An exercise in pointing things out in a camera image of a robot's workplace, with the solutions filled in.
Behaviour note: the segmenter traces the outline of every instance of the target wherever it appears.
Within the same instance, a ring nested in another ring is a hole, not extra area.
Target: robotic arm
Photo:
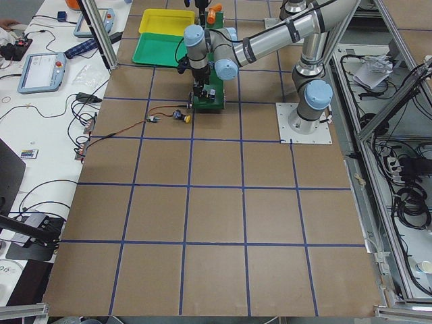
[[[341,28],[342,22],[354,13],[358,2],[315,0],[306,7],[305,0],[284,0],[281,18],[288,18],[241,41],[237,40],[233,28],[213,30],[199,25],[187,27],[184,42],[187,65],[195,79],[194,94],[199,97],[200,89],[209,83],[207,53],[214,54],[217,76],[222,80],[231,80],[237,76],[238,68],[304,38],[302,56],[293,71],[300,104],[290,116],[290,124],[295,131],[310,134],[333,96],[330,85],[321,80],[326,46],[328,43],[335,45],[334,41],[329,42],[329,39],[332,38],[332,41],[335,38],[333,34],[330,37],[329,32]]]

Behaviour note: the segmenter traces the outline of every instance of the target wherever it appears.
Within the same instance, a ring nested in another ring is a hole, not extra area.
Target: blue joint cap
[[[304,91],[304,98],[314,110],[324,110],[333,98],[333,89],[322,80],[313,80]]]
[[[227,27],[225,28],[229,32],[229,37],[232,41],[237,40],[237,30],[234,27]]]
[[[199,25],[190,25],[184,30],[184,44],[187,47],[193,47],[204,38],[203,27]]]
[[[215,71],[219,79],[228,81],[237,76],[238,66],[230,59],[220,59],[215,63]]]

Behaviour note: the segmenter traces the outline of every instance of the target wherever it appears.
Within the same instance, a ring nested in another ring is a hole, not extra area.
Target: orange tool
[[[216,21],[216,11],[222,10],[222,4],[216,3],[209,8],[209,13],[207,14],[207,22],[213,25]]]

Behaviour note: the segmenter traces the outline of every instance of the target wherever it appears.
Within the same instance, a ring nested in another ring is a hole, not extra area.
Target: tablet device
[[[105,30],[107,32],[110,32],[113,25],[114,25],[114,10],[111,8],[100,8],[99,14],[101,15],[102,23],[105,27]],[[92,37],[92,33],[90,31],[90,28],[88,27],[88,24],[86,20],[84,19],[84,16],[80,15],[78,18],[78,22],[76,23],[76,27],[74,30],[74,35],[77,37],[83,37],[83,38],[90,38]]]
[[[42,53],[27,56],[18,92],[22,94],[57,91],[65,73],[63,53]]]

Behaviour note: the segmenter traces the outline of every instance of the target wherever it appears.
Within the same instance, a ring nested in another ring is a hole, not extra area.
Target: yellow tray
[[[185,28],[194,21],[195,13],[190,10],[146,9],[139,32],[183,36]]]

